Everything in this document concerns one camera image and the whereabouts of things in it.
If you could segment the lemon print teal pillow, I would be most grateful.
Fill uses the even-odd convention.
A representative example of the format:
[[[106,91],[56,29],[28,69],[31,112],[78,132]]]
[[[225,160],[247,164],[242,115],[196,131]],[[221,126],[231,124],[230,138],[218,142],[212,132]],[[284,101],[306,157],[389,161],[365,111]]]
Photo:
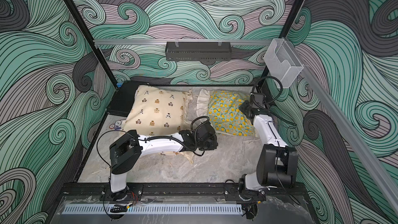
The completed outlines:
[[[254,136],[251,121],[239,110],[248,99],[247,93],[202,89],[197,99],[197,116],[207,116],[217,133]]]

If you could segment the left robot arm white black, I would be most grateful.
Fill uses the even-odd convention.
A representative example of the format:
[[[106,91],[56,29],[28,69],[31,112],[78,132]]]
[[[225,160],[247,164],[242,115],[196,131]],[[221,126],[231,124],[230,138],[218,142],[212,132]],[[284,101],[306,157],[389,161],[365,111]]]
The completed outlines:
[[[181,130],[161,136],[139,135],[136,130],[125,132],[109,147],[110,190],[112,194],[127,191],[127,173],[140,157],[162,152],[190,151],[202,156],[205,151],[217,149],[214,128],[208,121],[194,130]]]

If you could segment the cream animal print pillow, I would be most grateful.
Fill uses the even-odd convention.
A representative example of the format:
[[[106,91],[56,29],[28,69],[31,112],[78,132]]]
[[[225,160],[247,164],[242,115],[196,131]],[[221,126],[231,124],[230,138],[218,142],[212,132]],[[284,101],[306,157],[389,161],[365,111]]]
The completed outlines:
[[[145,136],[174,134],[190,128],[188,120],[192,91],[170,91],[152,86],[138,87],[123,131],[136,130]]]

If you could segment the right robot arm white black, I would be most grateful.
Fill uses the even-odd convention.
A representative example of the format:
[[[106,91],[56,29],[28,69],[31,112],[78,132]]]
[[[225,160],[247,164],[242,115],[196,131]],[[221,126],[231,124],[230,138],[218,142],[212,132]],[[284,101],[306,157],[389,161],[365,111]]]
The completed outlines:
[[[292,188],[296,182],[298,153],[278,133],[265,106],[265,96],[251,93],[239,110],[251,121],[262,143],[256,171],[239,179],[240,191],[263,191],[265,188]]]

